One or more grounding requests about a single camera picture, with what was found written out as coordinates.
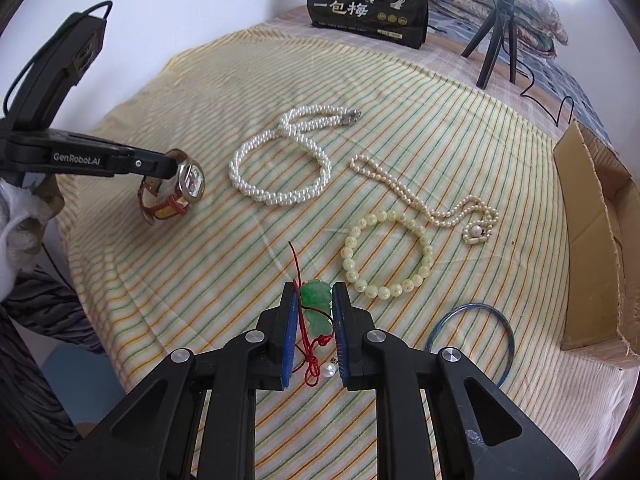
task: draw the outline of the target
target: wristwatch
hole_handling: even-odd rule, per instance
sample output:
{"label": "wristwatch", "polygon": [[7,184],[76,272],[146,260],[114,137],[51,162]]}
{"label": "wristwatch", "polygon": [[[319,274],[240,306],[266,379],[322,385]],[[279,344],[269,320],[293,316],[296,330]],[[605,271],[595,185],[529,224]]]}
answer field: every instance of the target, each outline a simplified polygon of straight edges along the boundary
{"label": "wristwatch", "polygon": [[156,219],[166,220],[176,215],[186,215],[190,204],[199,202],[204,193],[204,171],[195,160],[177,149],[169,150],[165,155],[178,163],[174,192],[159,198],[163,180],[151,176],[143,178],[138,189],[140,211],[151,225]]}

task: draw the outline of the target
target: cream pearl necklace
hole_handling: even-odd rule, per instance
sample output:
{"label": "cream pearl necklace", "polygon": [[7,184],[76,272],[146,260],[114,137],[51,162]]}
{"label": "cream pearl necklace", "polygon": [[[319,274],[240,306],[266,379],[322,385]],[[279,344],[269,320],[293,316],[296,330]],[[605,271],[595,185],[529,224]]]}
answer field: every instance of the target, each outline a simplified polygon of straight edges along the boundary
{"label": "cream pearl necklace", "polygon": [[[364,165],[360,166],[358,164],[360,161],[364,162]],[[470,222],[462,229],[462,239],[466,244],[475,245],[487,241],[492,234],[492,228],[498,221],[497,211],[493,207],[488,207],[483,200],[475,195],[467,195],[449,211],[436,211],[435,209],[428,209],[426,204],[412,193],[408,186],[402,184],[398,178],[392,176],[389,172],[382,170],[380,165],[372,158],[363,154],[356,155],[351,159],[350,166],[357,173],[387,184],[407,205],[424,213],[428,218],[428,223],[432,223],[437,227],[453,227],[469,213],[473,211],[479,212],[482,215],[481,219]],[[377,287],[370,285],[360,277],[356,270],[356,262],[353,259],[353,250],[357,246],[358,236],[360,236],[364,228],[385,221],[398,222],[418,237],[422,246],[422,260],[420,267],[413,276],[402,280],[401,283],[393,283],[388,287]],[[388,300],[391,297],[400,296],[403,292],[411,292],[422,284],[430,274],[431,267],[433,267],[433,248],[429,245],[429,240],[426,237],[426,227],[418,225],[415,220],[407,219],[404,214],[399,215],[395,211],[380,210],[360,218],[356,225],[351,227],[349,236],[344,239],[344,247],[340,250],[340,256],[342,257],[342,268],[346,271],[347,281],[353,283],[358,292],[364,292],[371,299]]]}
{"label": "cream pearl necklace", "polygon": [[[318,114],[324,117],[291,124],[291,121],[298,117]],[[280,117],[276,128],[266,130],[251,137],[251,139],[243,142],[240,148],[234,152],[229,162],[229,179],[231,179],[233,186],[243,195],[250,196],[256,202],[264,202],[267,205],[292,205],[319,196],[331,179],[331,161],[324,150],[307,136],[303,135],[303,133],[310,132],[311,130],[319,130],[320,128],[327,128],[329,126],[337,126],[339,124],[354,124],[359,118],[359,111],[349,110],[342,106],[304,105],[298,108],[292,108]],[[289,137],[294,142],[299,143],[305,151],[309,152],[318,161],[320,165],[320,175],[310,186],[303,187],[300,190],[273,192],[255,187],[240,176],[240,164],[242,164],[242,161],[248,153],[270,140],[279,137]]]}
{"label": "cream pearl necklace", "polygon": [[[360,166],[358,164],[360,161],[364,162],[364,165]],[[481,219],[469,222],[462,229],[462,239],[466,244],[474,245],[487,241],[492,234],[494,225],[498,221],[498,212],[493,207],[487,206],[482,199],[475,195],[465,196],[449,211],[428,209],[426,204],[408,186],[402,184],[397,177],[392,176],[388,171],[380,168],[380,165],[370,156],[362,153],[351,159],[350,166],[356,173],[387,184],[408,206],[424,213],[428,223],[432,223],[436,227],[453,227],[469,213],[473,211],[479,212],[482,215]],[[373,171],[368,170],[365,166],[369,166]]]}

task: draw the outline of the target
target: green jade pendant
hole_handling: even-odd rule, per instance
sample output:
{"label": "green jade pendant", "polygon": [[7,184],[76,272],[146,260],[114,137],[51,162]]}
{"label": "green jade pendant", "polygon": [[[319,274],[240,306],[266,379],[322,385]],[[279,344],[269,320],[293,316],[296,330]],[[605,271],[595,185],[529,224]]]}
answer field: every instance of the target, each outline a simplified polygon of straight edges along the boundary
{"label": "green jade pendant", "polygon": [[[302,306],[310,306],[331,315],[331,286],[320,280],[311,280],[300,287]],[[309,333],[313,338],[330,335],[334,328],[326,316],[313,310],[304,310]]]}

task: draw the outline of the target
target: cardboard box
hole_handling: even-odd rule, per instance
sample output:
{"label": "cardboard box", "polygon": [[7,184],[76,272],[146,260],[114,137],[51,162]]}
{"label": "cardboard box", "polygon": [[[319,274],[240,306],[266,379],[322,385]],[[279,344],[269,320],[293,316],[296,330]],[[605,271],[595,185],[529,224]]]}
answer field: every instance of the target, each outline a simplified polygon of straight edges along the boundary
{"label": "cardboard box", "polygon": [[640,194],[616,155],[574,121],[554,148],[569,236],[563,350],[640,365]]}

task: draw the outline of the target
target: striped bedsheet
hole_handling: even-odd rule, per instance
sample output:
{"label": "striped bedsheet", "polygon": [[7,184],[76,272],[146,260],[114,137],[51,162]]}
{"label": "striped bedsheet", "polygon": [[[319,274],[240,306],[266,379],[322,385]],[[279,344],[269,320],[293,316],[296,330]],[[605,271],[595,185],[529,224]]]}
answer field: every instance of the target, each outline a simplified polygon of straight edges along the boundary
{"label": "striped bedsheet", "polygon": [[[292,207],[239,194],[227,176],[233,151],[289,108],[311,103],[362,111],[356,125],[310,133],[334,165],[327,190]],[[637,372],[559,351],[569,262],[554,142],[512,108],[389,54],[252,28],[175,56],[92,134],[159,151],[180,147],[207,177],[202,202],[186,218],[153,227],[138,211],[139,178],[60,179],[66,207],[59,224],[74,283],[126,388],[172,349],[208,351],[253,327],[294,276],[287,241],[304,280],[332,283],[344,279],[338,252],[358,218],[394,208],[424,221],[386,187],[350,170],[350,158],[367,153],[432,207],[449,208],[472,193],[501,219],[496,236],[473,247],[462,243],[462,226],[428,228],[432,275],[389,302],[350,288],[354,304],[416,348],[452,307],[495,305],[516,336],[503,390],[585,478],[604,456]],[[268,189],[300,188],[317,170],[287,140],[261,148],[242,167],[247,180]],[[385,224],[363,232],[354,259],[371,282],[391,283],[417,267],[418,248]],[[483,314],[459,321],[437,343],[459,346],[498,376],[501,328]],[[320,361],[334,352],[321,349]],[[337,378],[309,388],[302,375],[283,393],[258,393],[256,478],[375,478],[374,394],[347,392]]]}

